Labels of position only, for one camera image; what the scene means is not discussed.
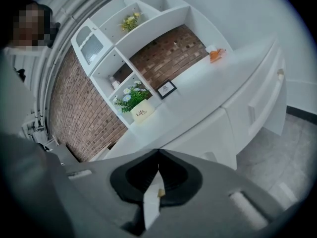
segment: gray floor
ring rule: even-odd
[[[237,155],[237,172],[268,191],[286,209],[303,199],[313,183],[317,126],[286,115],[281,136],[262,128]]]

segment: wall shelf unit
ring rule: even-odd
[[[173,9],[178,6],[187,5],[183,0],[140,0],[159,11]]]
[[[138,26],[130,32],[122,31],[121,23],[128,15],[139,12]],[[162,34],[185,24],[207,47],[232,51],[216,27],[199,11],[183,0],[112,0],[88,18],[73,36],[71,42],[78,59],[101,96],[129,128],[130,114],[120,114],[112,103],[115,96],[140,80],[151,92],[149,102],[157,107],[162,103],[156,91],[129,60],[136,52]],[[122,66],[125,71],[121,84],[115,90],[109,80]]]
[[[140,13],[140,18],[138,20],[138,27],[144,24],[149,19],[157,16],[156,10],[151,10],[140,3],[133,3],[126,8],[122,9],[114,16],[112,16],[109,20],[107,20],[101,27],[101,31],[113,42],[117,43],[120,39],[122,39],[128,31],[123,31],[121,28],[121,24],[123,19],[127,16],[132,16],[133,13]]]

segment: brick wall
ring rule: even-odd
[[[183,25],[146,45],[131,61],[156,89],[207,55],[202,42]],[[130,72],[124,65],[115,77],[122,81]],[[86,76],[73,48],[55,81],[49,129],[80,161],[89,160],[127,130]]]
[[[157,89],[208,55],[203,43],[185,25],[161,35],[130,60],[150,85]]]
[[[50,133],[79,161],[87,161],[126,130],[86,76],[71,47],[53,88]]]

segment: glass panel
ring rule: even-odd
[[[84,40],[88,37],[88,35],[90,34],[91,30],[89,29],[88,26],[83,27],[77,37],[76,37],[76,42],[78,44],[78,46],[82,45]]]
[[[93,34],[83,46],[81,52],[83,53],[87,63],[91,64],[101,49],[103,49],[103,45]]]

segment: orange object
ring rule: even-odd
[[[217,51],[211,51],[210,52],[210,62],[215,62],[219,59],[221,59],[225,55],[224,49],[217,49]]]

